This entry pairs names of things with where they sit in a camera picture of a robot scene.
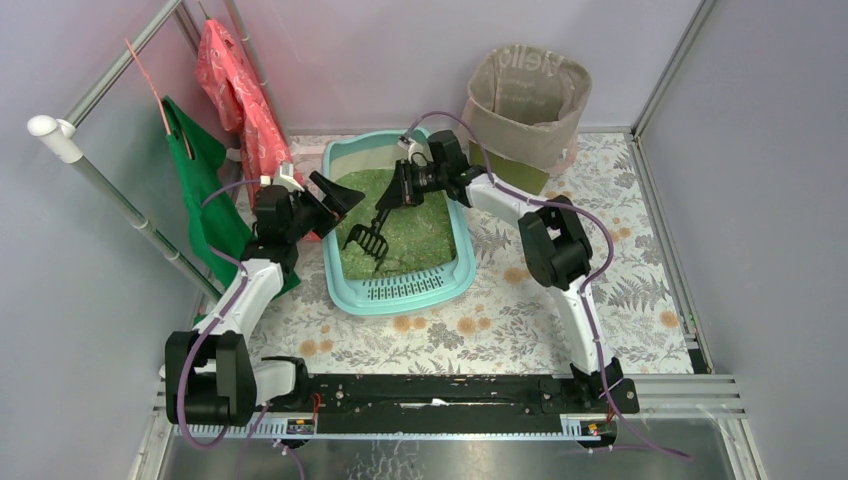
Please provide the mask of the black litter scoop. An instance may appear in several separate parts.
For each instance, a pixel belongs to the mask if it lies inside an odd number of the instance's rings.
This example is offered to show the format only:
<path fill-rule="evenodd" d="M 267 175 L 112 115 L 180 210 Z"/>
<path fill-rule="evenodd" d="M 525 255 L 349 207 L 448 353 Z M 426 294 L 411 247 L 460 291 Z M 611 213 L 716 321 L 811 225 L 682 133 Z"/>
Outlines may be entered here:
<path fill-rule="evenodd" d="M 390 209 L 382 209 L 377 212 L 369 225 L 355 224 L 341 249 L 344 250 L 350 244 L 355 243 L 375 261 L 374 270 L 379 270 L 389 251 L 389 244 L 382 235 L 382 229 L 390 214 Z"/>

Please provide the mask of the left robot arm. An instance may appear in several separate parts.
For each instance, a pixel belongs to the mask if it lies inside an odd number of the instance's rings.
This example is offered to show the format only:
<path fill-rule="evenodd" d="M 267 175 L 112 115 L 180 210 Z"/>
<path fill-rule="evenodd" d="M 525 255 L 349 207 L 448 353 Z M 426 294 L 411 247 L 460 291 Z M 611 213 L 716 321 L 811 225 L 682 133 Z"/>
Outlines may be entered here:
<path fill-rule="evenodd" d="M 165 399 L 169 420 L 181 426 L 245 426 L 256 407 L 278 399 L 300 407 L 310 398 L 304 360 L 266 357 L 253 363 L 248 342 L 262 314 L 298 279 L 298 244 L 325 238 L 364 199 L 361 191 L 310 175 L 321 192 L 270 184 L 256 195 L 256 220 L 236 261 L 237 274 L 211 312 L 165 344 Z"/>

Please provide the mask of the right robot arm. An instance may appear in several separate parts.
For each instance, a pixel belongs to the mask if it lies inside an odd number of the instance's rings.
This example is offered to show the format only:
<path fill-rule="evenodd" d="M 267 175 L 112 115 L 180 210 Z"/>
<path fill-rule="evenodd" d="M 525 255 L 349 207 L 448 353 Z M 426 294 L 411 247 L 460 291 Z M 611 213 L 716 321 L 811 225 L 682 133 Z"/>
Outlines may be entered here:
<path fill-rule="evenodd" d="M 570 368 L 585 404 L 604 400 L 615 410 L 614 391 L 624 380 L 618 359 L 608 352 L 595 319 L 591 292 L 593 250 L 581 223 L 586 212 L 560 196 L 545 200 L 501 180 L 486 165 L 470 163 L 449 130 L 430 135 L 420 145 L 409 134 L 397 140 L 402 157 L 376 203 L 363 244 L 382 261 L 388 242 L 381 229 L 391 212 L 421 205 L 428 193 L 441 192 L 469 209 L 486 212 L 513 226 L 520 235 L 531 277 L 554 299 L 570 344 Z"/>

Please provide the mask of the bin with plastic liner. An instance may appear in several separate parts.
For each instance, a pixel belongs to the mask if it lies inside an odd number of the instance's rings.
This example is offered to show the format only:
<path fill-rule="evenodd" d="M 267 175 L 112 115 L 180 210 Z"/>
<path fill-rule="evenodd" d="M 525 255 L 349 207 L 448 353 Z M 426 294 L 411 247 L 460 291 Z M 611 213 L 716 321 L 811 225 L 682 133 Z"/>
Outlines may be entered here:
<path fill-rule="evenodd" d="M 581 64 L 524 44 L 492 50 L 467 84 L 459 134 L 470 161 L 490 166 L 500 180 L 540 194 L 548 180 L 576 161 L 577 131 L 592 90 Z"/>

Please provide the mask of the teal litter box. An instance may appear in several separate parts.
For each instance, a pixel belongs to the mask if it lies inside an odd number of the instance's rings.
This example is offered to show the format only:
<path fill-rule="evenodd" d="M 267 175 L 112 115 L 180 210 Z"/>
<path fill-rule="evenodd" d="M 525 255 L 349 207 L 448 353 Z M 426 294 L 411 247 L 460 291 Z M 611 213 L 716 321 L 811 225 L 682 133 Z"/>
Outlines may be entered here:
<path fill-rule="evenodd" d="M 323 153 L 321 174 L 337 182 L 360 170 L 387 169 L 406 155 L 398 145 L 400 130 L 378 130 L 330 142 Z M 450 214 L 456 254 L 439 266 L 373 280 L 352 280 L 342 270 L 338 229 L 322 241 L 329 295 L 341 310 L 358 316 L 393 316 L 429 308 L 464 293 L 473 283 L 476 260 L 463 206 L 444 198 Z"/>

